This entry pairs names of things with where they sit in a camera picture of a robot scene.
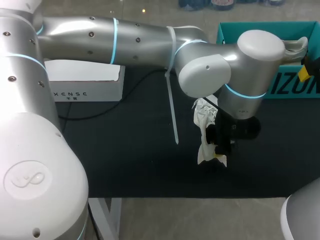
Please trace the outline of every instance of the white robot part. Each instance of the white robot part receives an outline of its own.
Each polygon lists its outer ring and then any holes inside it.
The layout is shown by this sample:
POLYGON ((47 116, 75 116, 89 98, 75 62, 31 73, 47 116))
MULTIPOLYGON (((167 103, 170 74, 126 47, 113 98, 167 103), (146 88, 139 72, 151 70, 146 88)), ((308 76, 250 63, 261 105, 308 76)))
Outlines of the white robot part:
POLYGON ((204 98, 227 84, 231 78, 229 63, 219 54, 203 56, 187 63, 179 73, 179 84, 184 93, 193 98, 204 98))
POLYGON ((266 62, 282 60, 286 51, 285 44, 279 37, 262 30, 244 32, 237 45, 247 56, 266 62))
POLYGON ((0 119, 0 239, 81 239, 88 180, 60 131, 33 113, 0 119))

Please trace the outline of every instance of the white table leg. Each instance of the white table leg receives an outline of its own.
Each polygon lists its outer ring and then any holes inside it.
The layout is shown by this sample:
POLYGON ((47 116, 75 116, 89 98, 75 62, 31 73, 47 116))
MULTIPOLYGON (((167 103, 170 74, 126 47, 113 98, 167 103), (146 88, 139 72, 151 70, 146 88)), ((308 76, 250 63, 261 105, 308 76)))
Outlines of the white table leg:
POLYGON ((110 215, 113 220, 114 228, 118 236, 120 231, 121 206, 122 198, 111 199, 110 215))
POLYGON ((101 240, 119 240, 119 226, 122 201, 121 198, 115 199, 116 200, 113 204, 113 199, 111 200, 111 215, 104 198, 89 198, 89 205, 91 208, 92 216, 98 230, 100 231, 102 237, 101 240))

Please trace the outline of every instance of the white box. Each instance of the white box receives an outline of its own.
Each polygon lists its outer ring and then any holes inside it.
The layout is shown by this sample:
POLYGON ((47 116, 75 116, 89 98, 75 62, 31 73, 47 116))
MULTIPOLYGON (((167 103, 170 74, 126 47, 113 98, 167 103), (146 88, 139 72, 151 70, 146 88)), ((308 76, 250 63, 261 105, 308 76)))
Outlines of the white box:
POLYGON ((122 98, 124 66, 50 60, 45 67, 55 102, 117 102, 122 98))

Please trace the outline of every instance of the robot logo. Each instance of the robot logo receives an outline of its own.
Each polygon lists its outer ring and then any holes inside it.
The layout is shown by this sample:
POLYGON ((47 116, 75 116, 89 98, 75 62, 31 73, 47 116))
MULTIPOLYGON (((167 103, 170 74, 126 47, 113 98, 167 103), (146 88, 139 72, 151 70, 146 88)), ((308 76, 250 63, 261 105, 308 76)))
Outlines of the robot logo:
POLYGON ((50 187, 52 175, 39 161, 22 161, 13 165, 5 174, 3 185, 14 198, 30 200, 44 194, 50 187))

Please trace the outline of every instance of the black cable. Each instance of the black cable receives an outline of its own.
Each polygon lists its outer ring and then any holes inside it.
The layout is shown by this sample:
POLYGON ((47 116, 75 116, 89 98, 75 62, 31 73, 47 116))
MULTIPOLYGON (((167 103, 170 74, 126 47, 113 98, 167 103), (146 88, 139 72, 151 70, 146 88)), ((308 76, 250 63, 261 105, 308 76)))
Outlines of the black cable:
POLYGON ((113 105, 112 107, 110 107, 109 109, 101 112, 101 113, 98 113, 98 114, 95 114, 95 115, 91 115, 91 116, 85 116, 85 117, 76 117, 76 118, 73 118, 73 117, 64 117, 64 116, 59 116, 60 119, 63 119, 63 120, 67 120, 67 121, 82 121, 82 120, 88 120, 88 119, 94 119, 94 118, 97 118, 97 117, 100 117, 104 114, 107 114, 109 113, 111 110, 115 109, 120 103, 122 103, 124 100, 127 99, 127 97, 145 80, 147 79, 149 76, 151 76, 152 74, 155 74, 155 73, 165 73, 167 72, 166 69, 156 69, 156 70, 153 70, 151 72, 149 72, 148 74, 146 74, 144 77, 142 77, 138 83, 128 92, 127 95, 125 95, 120 101, 118 101, 115 105, 113 105))

